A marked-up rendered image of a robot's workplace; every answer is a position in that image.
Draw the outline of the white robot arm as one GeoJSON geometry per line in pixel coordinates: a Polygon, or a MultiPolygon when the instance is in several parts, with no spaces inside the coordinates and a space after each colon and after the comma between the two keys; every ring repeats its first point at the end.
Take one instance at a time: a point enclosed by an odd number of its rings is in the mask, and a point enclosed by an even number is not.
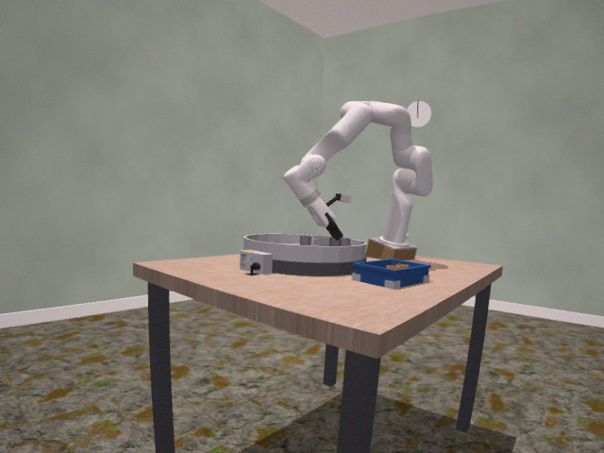
{"type": "Polygon", "coordinates": [[[394,172],[386,226],[379,240],[393,246],[408,246],[405,240],[406,235],[409,238],[411,193],[427,196],[433,186],[431,155],[425,147],[412,145],[409,112],[394,104],[351,101],[341,108],[341,117],[337,125],[301,160],[300,165],[284,175],[284,180],[302,205],[307,206],[320,196],[311,180],[326,170],[326,162],[333,155],[350,145],[370,123],[392,126],[390,136],[394,163],[407,169],[394,172]]]}

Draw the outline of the blue crate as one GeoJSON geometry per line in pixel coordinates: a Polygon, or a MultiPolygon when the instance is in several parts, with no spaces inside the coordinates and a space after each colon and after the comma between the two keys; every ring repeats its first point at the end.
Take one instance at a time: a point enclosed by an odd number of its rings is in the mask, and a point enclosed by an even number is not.
{"type": "Polygon", "coordinates": [[[393,290],[429,282],[428,269],[431,268],[428,264],[393,259],[352,262],[352,265],[354,266],[352,280],[393,290]],[[397,270],[386,268],[386,265],[397,264],[406,264],[409,268],[397,270]]]}

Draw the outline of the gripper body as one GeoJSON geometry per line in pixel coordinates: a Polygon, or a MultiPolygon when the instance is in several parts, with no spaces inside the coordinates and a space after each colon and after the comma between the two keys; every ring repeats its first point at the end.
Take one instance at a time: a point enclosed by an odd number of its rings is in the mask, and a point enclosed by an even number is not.
{"type": "Polygon", "coordinates": [[[327,213],[330,217],[332,217],[333,221],[335,221],[336,218],[331,212],[331,210],[328,208],[326,203],[321,199],[321,196],[322,195],[320,194],[320,196],[315,201],[313,201],[307,206],[304,206],[304,208],[307,208],[310,215],[319,227],[327,227],[329,221],[327,220],[325,214],[327,213]]]}

